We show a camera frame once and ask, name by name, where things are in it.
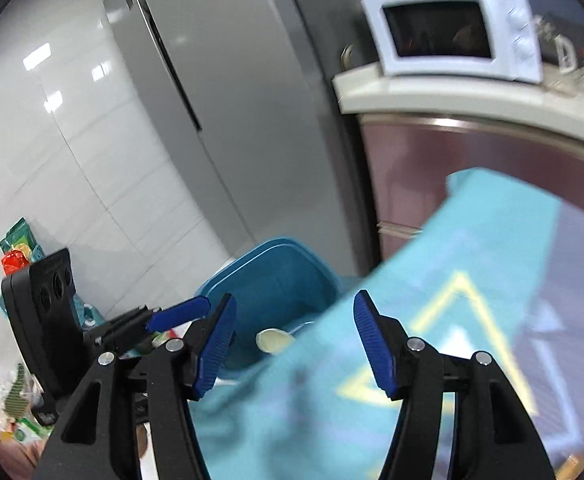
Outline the white kitchen countertop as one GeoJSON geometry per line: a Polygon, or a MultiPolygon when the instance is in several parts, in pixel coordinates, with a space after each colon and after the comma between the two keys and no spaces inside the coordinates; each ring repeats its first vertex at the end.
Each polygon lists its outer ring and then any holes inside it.
{"type": "Polygon", "coordinates": [[[343,113],[493,119],[584,141],[584,94],[471,77],[387,77],[378,63],[340,73],[332,84],[343,113]]]}

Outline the white microwave oven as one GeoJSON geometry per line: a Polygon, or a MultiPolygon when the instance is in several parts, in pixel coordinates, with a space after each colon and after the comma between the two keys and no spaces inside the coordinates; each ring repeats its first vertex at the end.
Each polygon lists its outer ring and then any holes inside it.
{"type": "Polygon", "coordinates": [[[362,0],[385,76],[542,82],[528,0],[362,0]]]}

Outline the blue trash bin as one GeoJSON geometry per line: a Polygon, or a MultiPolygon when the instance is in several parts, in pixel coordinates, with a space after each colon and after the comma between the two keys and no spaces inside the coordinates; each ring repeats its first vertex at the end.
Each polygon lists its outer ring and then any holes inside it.
{"type": "Polygon", "coordinates": [[[354,278],[342,278],[307,246],[290,237],[259,244],[218,271],[196,291],[212,304],[229,292],[237,303],[234,342],[219,371],[237,380],[266,358],[256,335],[268,328],[292,334],[314,322],[354,278]]]}

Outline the silver refrigerator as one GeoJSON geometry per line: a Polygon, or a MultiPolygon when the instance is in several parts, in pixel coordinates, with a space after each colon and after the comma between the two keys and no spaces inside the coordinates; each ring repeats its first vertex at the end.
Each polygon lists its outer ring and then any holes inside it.
{"type": "Polygon", "coordinates": [[[104,0],[142,105],[226,251],[278,236],[336,273],[379,258],[357,122],[332,80],[370,57],[360,0],[104,0]]]}

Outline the colourful snack bags pile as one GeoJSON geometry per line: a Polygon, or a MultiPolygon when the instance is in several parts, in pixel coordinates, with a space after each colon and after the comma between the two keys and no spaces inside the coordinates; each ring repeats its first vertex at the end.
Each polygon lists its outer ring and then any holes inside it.
{"type": "MultiPolygon", "coordinates": [[[[0,241],[1,267],[8,276],[45,258],[42,246],[24,218],[0,241]]],[[[56,420],[52,408],[44,408],[44,393],[22,359],[0,367],[0,441],[21,444],[43,441],[56,420]]]]}

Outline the maroon lower cabinets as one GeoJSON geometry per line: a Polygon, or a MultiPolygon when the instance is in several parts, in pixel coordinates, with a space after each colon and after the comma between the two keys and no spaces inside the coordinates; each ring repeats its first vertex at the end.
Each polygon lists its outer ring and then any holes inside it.
{"type": "Polygon", "coordinates": [[[491,119],[407,114],[358,117],[382,259],[415,237],[446,200],[450,174],[508,174],[584,210],[584,141],[491,119]]]}

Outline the pale peel scrap in bin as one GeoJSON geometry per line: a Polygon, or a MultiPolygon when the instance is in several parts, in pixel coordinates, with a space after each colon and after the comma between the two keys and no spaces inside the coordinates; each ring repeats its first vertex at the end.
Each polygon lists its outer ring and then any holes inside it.
{"type": "Polygon", "coordinates": [[[270,356],[278,356],[278,354],[292,346],[294,342],[295,337],[292,334],[278,328],[266,328],[266,330],[261,330],[255,336],[257,348],[270,356]]]}

